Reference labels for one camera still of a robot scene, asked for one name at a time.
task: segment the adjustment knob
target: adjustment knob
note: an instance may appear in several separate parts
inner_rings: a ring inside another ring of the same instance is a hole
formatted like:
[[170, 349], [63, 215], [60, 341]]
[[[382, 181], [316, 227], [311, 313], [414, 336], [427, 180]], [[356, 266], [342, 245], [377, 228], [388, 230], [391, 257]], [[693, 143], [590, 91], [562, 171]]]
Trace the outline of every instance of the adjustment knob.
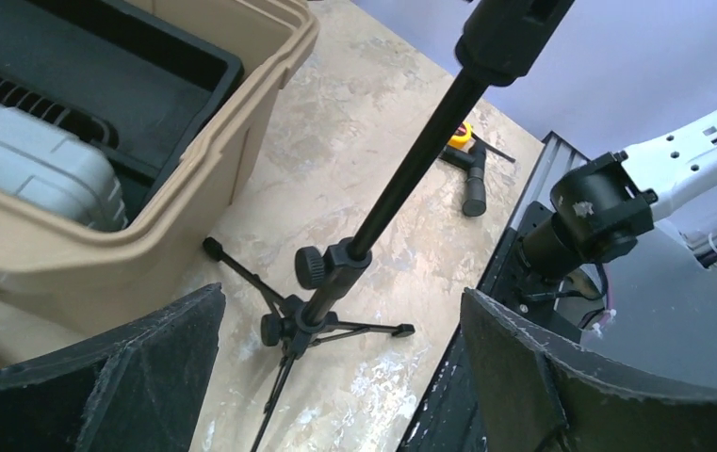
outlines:
[[325, 260], [317, 247], [303, 247], [294, 255], [297, 282], [305, 290], [318, 289], [325, 282]]
[[283, 324], [281, 319], [272, 314], [261, 317], [261, 342], [267, 347], [275, 347], [281, 342]]

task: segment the white robotic arm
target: white robotic arm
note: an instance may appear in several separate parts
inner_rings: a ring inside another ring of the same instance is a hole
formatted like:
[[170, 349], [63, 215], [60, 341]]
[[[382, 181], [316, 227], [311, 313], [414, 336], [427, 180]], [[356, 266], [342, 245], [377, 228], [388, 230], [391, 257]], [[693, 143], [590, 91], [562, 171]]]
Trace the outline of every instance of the white robotic arm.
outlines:
[[671, 134], [625, 148], [622, 167], [641, 190], [652, 189], [654, 221], [717, 186], [717, 110]]

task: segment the yellow tape measure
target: yellow tape measure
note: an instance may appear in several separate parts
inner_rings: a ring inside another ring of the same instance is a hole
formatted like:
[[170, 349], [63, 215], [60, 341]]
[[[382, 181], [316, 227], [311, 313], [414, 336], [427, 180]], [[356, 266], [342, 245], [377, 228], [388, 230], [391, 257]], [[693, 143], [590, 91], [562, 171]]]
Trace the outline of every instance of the yellow tape measure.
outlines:
[[452, 138], [449, 139], [449, 146], [456, 149], [463, 149], [466, 143], [472, 138], [472, 126], [468, 122], [464, 121], [458, 130], [452, 134]]

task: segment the gray plastic case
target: gray plastic case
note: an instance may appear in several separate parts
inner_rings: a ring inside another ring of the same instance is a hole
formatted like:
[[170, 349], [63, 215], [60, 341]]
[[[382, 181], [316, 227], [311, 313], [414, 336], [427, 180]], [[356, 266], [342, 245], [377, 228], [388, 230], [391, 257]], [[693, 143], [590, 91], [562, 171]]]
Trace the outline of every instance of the gray plastic case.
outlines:
[[120, 181], [102, 152], [2, 105], [0, 190], [98, 231], [127, 225]]

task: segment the beige marble surface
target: beige marble surface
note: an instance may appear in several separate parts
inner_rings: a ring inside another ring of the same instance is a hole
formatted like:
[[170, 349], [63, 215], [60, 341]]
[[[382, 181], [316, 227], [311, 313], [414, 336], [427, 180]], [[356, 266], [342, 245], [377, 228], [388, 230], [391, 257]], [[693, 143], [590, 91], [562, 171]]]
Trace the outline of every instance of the beige marble surface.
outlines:
[[[213, 231], [243, 265], [282, 294], [297, 286], [297, 248], [353, 234], [451, 77], [347, 0], [311, 3], [318, 45], [281, 92], [253, 177]], [[365, 335], [309, 350], [298, 361], [261, 450], [395, 450], [541, 150], [482, 102], [471, 122], [513, 155], [489, 154], [488, 211], [460, 212], [464, 178], [438, 162], [373, 250], [375, 261], [336, 305], [343, 320], [398, 324], [404, 339]], [[258, 293], [202, 257], [179, 291], [222, 282], [228, 306], [220, 354], [192, 445], [246, 451], [261, 422], [279, 348], [261, 346]]]

